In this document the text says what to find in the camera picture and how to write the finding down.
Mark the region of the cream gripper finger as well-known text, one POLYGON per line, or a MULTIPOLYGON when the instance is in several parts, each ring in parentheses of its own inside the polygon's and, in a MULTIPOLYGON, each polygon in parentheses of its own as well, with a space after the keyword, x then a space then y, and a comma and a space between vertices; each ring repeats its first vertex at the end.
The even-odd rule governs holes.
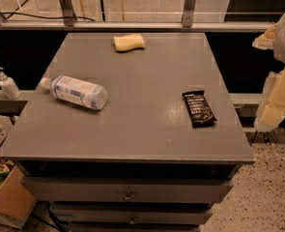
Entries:
POLYGON ((262 100, 258 105, 254 128, 260 132, 272 131, 285 119, 285 68, 270 72, 266 78, 262 100))

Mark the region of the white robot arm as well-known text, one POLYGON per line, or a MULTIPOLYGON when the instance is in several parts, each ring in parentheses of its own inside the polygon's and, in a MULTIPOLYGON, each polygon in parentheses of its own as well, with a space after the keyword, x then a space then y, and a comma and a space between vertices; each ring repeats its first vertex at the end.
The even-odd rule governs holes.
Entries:
MULTIPOLYGON (((285 14, 264 34, 256 38, 252 46, 271 49, 276 60, 285 64, 285 14)), ((279 73, 270 72, 266 78, 262 100, 258 105, 254 128, 268 132, 285 119, 285 67, 279 73)))

